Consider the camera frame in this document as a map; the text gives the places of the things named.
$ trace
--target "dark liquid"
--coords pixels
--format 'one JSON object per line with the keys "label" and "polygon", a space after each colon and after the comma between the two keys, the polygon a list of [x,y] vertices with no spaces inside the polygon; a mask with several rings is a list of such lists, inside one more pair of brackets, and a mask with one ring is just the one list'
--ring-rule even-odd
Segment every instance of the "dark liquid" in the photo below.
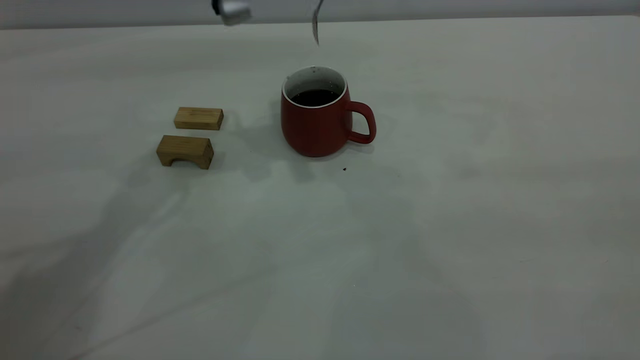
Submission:
{"label": "dark liquid", "polygon": [[322,106],[335,101],[340,95],[329,90],[308,90],[301,92],[291,99],[298,105],[302,106]]}

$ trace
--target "table surface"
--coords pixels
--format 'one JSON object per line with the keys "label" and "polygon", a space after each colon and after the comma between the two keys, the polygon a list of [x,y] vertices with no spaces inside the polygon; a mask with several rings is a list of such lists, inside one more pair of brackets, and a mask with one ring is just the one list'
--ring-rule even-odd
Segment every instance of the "table surface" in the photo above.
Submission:
{"label": "table surface", "polygon": [[[640,18],[0,31],[3,359],[637,359]],[[297,155],[280,85],[378,136]],[[180,106],[221,131],[175,129]],[[355,128],[366,129],[361,116]],[[162,167],[163,135],[211,168]]]}

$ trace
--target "mug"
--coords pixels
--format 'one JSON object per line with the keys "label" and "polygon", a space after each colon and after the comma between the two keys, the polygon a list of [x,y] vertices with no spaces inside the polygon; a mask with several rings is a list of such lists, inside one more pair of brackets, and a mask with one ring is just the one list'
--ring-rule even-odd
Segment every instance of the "mug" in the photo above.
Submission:
{"label": "mug", "polygon": [[[318,106],[304,106],[292,100],[310,90],[329,90],[339,96]],[[352,112],[367,119],[368,135],[351,130]],[[348,140],[370,143],[376,137],[376,119],[371,108],[351,101],[344,76],[328,67],[306,67],[287,76],[282,84],[280,120],[284,138],[304,156],[327,156],[340,150]]]}

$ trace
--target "wooden bridge block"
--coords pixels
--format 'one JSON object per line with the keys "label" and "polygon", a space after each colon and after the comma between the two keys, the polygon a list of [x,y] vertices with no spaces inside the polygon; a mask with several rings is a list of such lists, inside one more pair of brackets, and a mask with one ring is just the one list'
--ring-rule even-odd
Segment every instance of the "wooden bridge block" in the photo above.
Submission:
{"label": "wooden bridge block", "polygon": [[170,167],[175,160],[187,160],[208,169],[213,159],[213,148],[207,138],[164,135],[156,154],[166,167]]}
{"label": "wooden bridge block", "polygon": [[173,123],[176,129],[220,130],[222,109],[179,108]]}

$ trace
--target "mug handle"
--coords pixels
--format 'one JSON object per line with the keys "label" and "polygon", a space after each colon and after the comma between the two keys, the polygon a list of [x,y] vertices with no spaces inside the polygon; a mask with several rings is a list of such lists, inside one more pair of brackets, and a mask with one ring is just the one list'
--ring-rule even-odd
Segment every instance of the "mug handle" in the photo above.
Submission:
{"label": "mug handle", "polygon": [[371,143],[376,138],[376,118],[373,116],[371,108],[357,101],[349,101],[346,107],[347,111],[359,113],[367,119],[367,125],[369,126],[369,134],[364,135],[352,131],[349,135],[349,140],[357,143]]}

